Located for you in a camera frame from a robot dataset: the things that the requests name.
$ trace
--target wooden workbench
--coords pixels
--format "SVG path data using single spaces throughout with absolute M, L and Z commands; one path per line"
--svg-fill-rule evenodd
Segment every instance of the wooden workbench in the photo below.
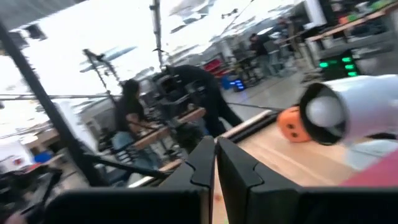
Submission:
M 270 111 L 264 111 L 247 120 L 224 133 L 223 136 L 228 137 L 239 132 L 246 126 L 258 122 L 267 113 Z M 283 137 L 275 123 L 241 141 L 238 146 L 274 171 L 304 186 L 338 185 L 355 173 L 344 163 L 346 149 L 342 145 L 322 146 L 315 142 L 291 143 Z M 227 221 L 216 166 L 213 223 L 227 223 Z
M 188 121 L 196 121 L 203 117 L 206 113 L 206 110 L 204 108 L 199 108 L 195 111 L 192 111 L 191 113 L 187 114 L 186 116 L 182 117 L 179 119 L 181 123 L 188 122 Z M 146 146 L 156 142 L 156 140 L 164 138 L 169 135 L 169 129 L 168 128 L 161 128 L 160 130 L 138 140 L 134 145 L 138 149 L 143 149 Z M 49 144 L 53 143 L 54 141 L 59 140 L 59 135 L 57 130 L 55 129 L 49 129 L 47 131 L 44 131 L 40 134 L 37 135 L 37 140 L 29 142 L 26 145 L 29 149 L 32 149 L 34 147 L 37 148 L 43 148 L 45 149 L 46 146 Z
M 309 41 L 320 40 L 322 38 L 331 36 L 331 35 L 336 34 L 338 32 L 342 32 L 342 31 L 350 29 L 350 28 L 352 28 L 354 26 L 360 25 L 360 24 L 362 24 L 364 22 L 367 22 L 367 21 L 369 21 L 371 19 L 375 19 L 375 18 L 378 18 L 378 17 L 385 16 L 385 15 L 391 13 L 392 11 L 396 10 L 397 8 L 398 8 L 398 2 L 391 3 L 390 5 L 382 8 L 382 9 L 380 9 L 380 10 L 374 12 L 374 13 L 371 13 L 371 14 L 368 14 L 368 15 L 366 15 L 364 17 L 356 19 L 353 22 L 349 22 L 349 23 L 346 23 L 346 24 L 335 26 L 331 30 L 326 31 L 326 32 L 324 32 L 324 33 L 322 33 L 320 35 L 309 37 L 308 40 Z

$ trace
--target person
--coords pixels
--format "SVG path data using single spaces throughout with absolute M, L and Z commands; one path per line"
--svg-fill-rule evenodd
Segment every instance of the person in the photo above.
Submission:
M 178 74 L 183 86 L 189 83 L 199 82 L 206 89 L 206 96 L 201 105 L 206 109 L 203 119 L 210 135 L 214 138 L 226 132 L 224 124 L 220 121 L 223 118 L 233 127 L 241 124 L 242 119 L 228 106 L 218 86 L 217 79 L 210 72 L 193 65 L 180 65 L 167 67 L 167 72 Z
M 275 74 L 275 72 L 273 72 L 270 68 L 271 66 L 269 64 L 270 58 L 268 56 L 267 49 L 264 47 L 264 44 L 268 41 L 271 41 L 271 38 L 269 38 L 269 36 L 266 34 L 263 35 L 251 34 L 251 36 L 249 37 L 249 41 L 251 43 L 250 50 L 255 52 L 264 78 L 277 76 L 277 74 Z
M 275 32 L 279 32 L 282 39 L 288 39 L 289 37 L 293 37 L 297 32 L 300 31 L 299 25 L 293 22 L 293 20 L 288 20 L 284 17 L 278 18 L 277 25 L 274 28 Z M 299 57 L 302 57 L 301 52 L 299 51 L 299 47 L 297 45 L 297 38 L 291 39 L 283 44 L 289 44 L 287 46 L 287 50 L 298 53 Z
M 122 97 L 116 102 L 115 123 L 117 133 L 112 138 L 115 149 L 120 149 L 137 141 L 139 133 L 150 129 L 151 124 L 144 113 L 144 107 L 139 102 L 139 82 L 130 79 L 122 85 Z M 139 150 L 135 165 L 145 168 L 158 169 L 161 162 L 158 155 L 149 148 Z

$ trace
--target blue object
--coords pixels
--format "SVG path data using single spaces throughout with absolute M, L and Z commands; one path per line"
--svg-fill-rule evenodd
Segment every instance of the blue object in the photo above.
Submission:
M 52 155 L 49 152 L 42 152 L 34 157 L 34 161 L 37 163 L 45 163 L 48 162 L 52 158 Z
M 231 86 L 233 86 L 233 88 L 235 90 L 238 90 L 238 91 L 244 90 L 244 85 L 243 85 L 243 82 L 242 82 L 242 80 L 240 78 L 238 78 L 238 79 L 236 79 L 234 81 L 231 81 L 230 84 L 231 84 Z
M 121 150 L 124 146 L 134 143 L 133 138 L 128 132 L 118 132 L 112 138 L 112 145 L 115 151 Z M 158 155 L 151 149 L 145 148 L 137 150 L 137 158 L 134 165 L 146 169 L 158 169 Z
M 221 86 L 225 90 L 229 90 L 231 88 L 231 84 L 229 83 L 228 77 L 229 77 L 229 75 L 223 75 L 221 77 Z

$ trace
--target pink object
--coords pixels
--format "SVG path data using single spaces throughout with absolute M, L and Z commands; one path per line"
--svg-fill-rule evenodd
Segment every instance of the pink object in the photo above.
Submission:
M 343 182 L 346 187 L 398 186 L 398 151 L 394 151 L 378 163 Z

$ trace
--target orange ball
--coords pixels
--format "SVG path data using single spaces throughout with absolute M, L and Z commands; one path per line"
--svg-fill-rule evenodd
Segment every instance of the orange ball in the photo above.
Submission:
M 311 140 L 301 122 L 298 106 L 281 112 L 277 118 L 277 124 L 285 138 L 291 142 L 306 142 Z

